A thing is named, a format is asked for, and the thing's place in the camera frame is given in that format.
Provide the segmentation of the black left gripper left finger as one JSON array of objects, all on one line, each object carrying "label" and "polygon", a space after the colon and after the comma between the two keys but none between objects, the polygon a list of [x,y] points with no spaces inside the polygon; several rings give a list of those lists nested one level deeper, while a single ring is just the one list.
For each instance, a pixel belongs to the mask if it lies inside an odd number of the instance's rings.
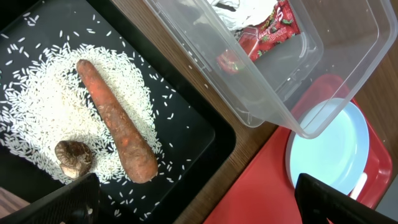
[{"label": "black left gripper left finger", "polygon": [[95,223],[100,183],[96,174],[83,177],[1,218],[1,224]]}]

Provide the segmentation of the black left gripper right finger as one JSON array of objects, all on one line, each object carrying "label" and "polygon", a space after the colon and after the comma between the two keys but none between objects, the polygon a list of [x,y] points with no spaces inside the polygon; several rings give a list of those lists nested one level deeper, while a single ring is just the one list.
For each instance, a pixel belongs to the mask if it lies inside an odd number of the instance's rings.
[{"label": "black left gripper right finger", "polygon": [[397,224],[305,173],[298,177],[294,196],[303,224]]}]

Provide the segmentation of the white plastic spoon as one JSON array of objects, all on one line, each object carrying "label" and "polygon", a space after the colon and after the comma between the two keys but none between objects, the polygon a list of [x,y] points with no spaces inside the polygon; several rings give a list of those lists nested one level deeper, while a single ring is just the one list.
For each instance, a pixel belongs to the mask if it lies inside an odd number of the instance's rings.
[{"label": "white plastic spoon", "polygon": [[361,174],[361,177],[359,178],[357,184],[355,185],[354,189],[351,191],[351,193],[349,195],[352,199],[356,200],[359,197],[362,189],[364,188],[364,185],[365,185],[367,179],[368,179],[367,173],[363,172]]}]

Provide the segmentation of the brown food scrap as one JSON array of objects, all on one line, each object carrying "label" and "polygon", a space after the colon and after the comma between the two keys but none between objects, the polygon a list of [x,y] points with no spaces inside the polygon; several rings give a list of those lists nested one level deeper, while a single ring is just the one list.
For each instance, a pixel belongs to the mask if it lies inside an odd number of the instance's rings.
[{"label": "brown food scrap", "polygon": [[55,146],[55,155],[62,172],[72,180],[87,174],[93,163],[90,148],[79,141],[60,141]]}]

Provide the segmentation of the light blue plate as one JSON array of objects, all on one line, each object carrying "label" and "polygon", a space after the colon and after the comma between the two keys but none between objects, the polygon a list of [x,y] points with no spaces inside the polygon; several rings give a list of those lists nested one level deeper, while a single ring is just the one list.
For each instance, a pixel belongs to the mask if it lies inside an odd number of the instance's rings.
[{"label": "light blue plate", "polygon": [[301,173],[348,195],[362,176],[370,150],[369,128],[361,110],[349,102],[316,138],[291,132],[286,173],[295,187]]}]

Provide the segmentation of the orange carrot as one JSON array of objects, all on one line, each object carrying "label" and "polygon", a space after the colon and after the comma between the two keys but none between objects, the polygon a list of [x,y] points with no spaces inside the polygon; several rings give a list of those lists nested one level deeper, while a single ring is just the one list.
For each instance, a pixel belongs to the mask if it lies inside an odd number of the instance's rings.
[{"label": "orange carrot", "polygon": [[88,60],[80,59],[76,63],[76,70],[113,137],[121,165],[127,176],[138,184],[152,180],[158,173],[158,163],[154,152],[109,86]]}]

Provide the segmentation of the white rice grains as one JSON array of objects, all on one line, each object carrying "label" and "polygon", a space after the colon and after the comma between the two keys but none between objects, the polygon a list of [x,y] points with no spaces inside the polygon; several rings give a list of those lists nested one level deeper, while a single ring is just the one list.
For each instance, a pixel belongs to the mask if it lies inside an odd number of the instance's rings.
[{"label": "white rice grains", "polygon": [[[85,143],[93,154],[91,171],[106,190],[116,217],[126,206],[140,220],[148,219],[165,194],[182,178],[189,157],[172,157],[178,148],[168,140],[161,123],[178,120],[181,106],[191,106],[125,40],[115,46],[96,44],[95,37],[116,36],[110,28],[57,29],[54,39],[6,36],[1,74],[1,146],[30,162],[52,180],[69,184],[72,179],[60,167],[55,145],[62,140]],[[89,60],[100,72],[158,163],[157,176],[146,184],[133,182],[121,165],[116,142],[76,71],[80,59]]]}]

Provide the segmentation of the red snack wrapper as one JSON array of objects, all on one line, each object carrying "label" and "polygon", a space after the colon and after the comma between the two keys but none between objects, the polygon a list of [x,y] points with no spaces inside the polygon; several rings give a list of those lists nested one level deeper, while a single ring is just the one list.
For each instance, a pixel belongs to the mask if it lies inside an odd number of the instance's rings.
[{"label": "red snack wrapper", "polygon": [[253,62],[276,45],[301,33],[288,0],[277,0],[273,12],[264,22],[230,32]]}]

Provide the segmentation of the white tissue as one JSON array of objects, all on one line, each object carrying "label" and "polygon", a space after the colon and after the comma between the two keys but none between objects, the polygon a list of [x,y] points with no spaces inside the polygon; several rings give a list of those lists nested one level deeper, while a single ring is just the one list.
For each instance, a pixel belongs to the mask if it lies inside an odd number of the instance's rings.
[{"label": "white tissue", "polygon": [[277,0],[208,0],[218,17],[230,30],[241,30],[264,22]]}]

